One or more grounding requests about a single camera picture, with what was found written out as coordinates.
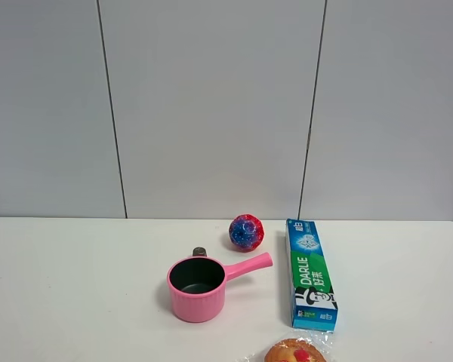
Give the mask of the Darlie toothpaste box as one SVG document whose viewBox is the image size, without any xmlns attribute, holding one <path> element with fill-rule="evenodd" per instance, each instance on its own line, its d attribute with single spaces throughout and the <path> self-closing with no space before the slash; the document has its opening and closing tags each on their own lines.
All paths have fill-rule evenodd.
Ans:
<svg viewBox="0 0 453 362">
<path fill-rule="evenodd" d="M 291 278 L 291 322 L 297 329 L 332 332 L 338 306 L 313 221 L 286 220 L 286 249 Z"/>
</svg>

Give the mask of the small grey metal cap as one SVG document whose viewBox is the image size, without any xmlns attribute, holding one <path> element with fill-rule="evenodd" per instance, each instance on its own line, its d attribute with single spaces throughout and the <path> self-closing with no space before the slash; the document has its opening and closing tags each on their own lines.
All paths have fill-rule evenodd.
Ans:
<svg viewBox="0 0 453 362">
<path fill-rule="evenodd" d="M 195 247 L 192 252 L 192 257 L 206 257 L 207 252 L 204 247 Z"/>
</svg>

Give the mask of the red blue spotted ball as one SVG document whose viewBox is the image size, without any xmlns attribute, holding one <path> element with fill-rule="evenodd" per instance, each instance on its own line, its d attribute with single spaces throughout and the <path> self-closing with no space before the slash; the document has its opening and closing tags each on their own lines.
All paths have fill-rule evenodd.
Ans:
<svg viewBox="0 0 453 362">
<path fill-rule="evenodd" d="M 230 240 L 242 252 L 250 252 L 259 247 L 264 235 L 262 222 L 251 214 L 239 215 L 230 223 Z"/>
</svg>

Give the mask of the wrapped pastry with red topping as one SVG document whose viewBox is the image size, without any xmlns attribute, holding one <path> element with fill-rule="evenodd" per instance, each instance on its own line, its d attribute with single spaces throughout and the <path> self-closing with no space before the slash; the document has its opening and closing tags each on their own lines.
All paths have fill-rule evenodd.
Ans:
<svg viewBox="0 0 453 362">
<path fill-rule="evenodd" d="M 336 361 L 332 332 L 292 330 L 259 351 L 237 361 L 244 362 L 327 362 Z"/>
</svg>

